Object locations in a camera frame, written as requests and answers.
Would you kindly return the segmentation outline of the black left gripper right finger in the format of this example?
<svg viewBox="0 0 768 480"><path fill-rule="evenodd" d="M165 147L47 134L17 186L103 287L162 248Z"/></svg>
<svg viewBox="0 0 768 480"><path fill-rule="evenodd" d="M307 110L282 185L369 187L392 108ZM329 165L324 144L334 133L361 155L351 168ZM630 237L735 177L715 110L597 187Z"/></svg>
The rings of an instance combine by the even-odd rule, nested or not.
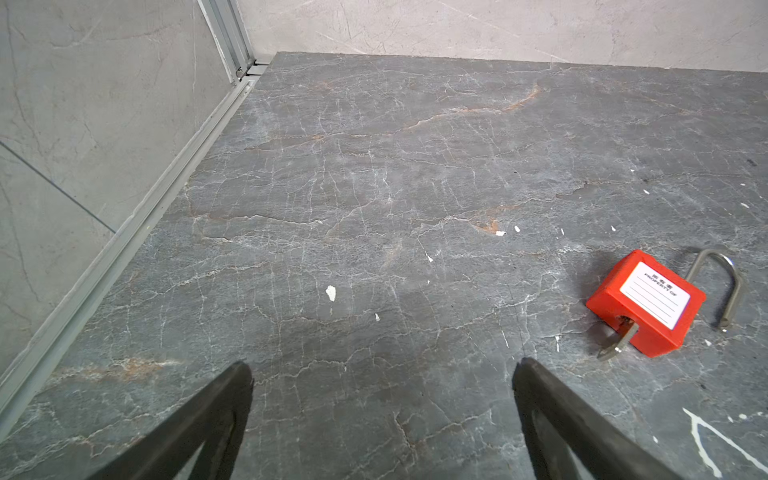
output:
<svg viewBox="0 0 768 480"><path fill-rule="evenodd" d="M522 431L538 479L678 479L533 358L512 376Z"/></svg>

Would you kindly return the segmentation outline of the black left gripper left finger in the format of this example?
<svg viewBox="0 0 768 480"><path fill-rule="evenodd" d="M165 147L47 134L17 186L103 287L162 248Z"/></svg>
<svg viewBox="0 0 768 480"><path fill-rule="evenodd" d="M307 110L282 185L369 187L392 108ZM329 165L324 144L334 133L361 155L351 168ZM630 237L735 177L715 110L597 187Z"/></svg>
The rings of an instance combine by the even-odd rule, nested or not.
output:
<svg viewBox="0 0 768 480"><path fill-rule="evenodd" d="M251 368L231 364L93 479L173 479L191 458L191 479L229 479L253 400Z"/></svg>

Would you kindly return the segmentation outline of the red padlock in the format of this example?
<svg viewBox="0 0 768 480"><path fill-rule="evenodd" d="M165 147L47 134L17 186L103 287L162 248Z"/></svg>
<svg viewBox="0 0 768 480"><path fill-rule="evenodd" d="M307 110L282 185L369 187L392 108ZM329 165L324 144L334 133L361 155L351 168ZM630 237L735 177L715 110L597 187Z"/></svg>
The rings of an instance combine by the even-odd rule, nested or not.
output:
<svg viewBox="0 0 768 480"><path fill-rule="evenodd" d="M608 360L629 345L654 358L682 347L706 294L694 279L708 258L718 259L733 280L718 328L726 332L741 301L745 281L733 261L716 249L701 250L682 277L651 255L634 250L619 261L586 301L587 308L610 326L617 339L601 349L600 360Z"/></svg>

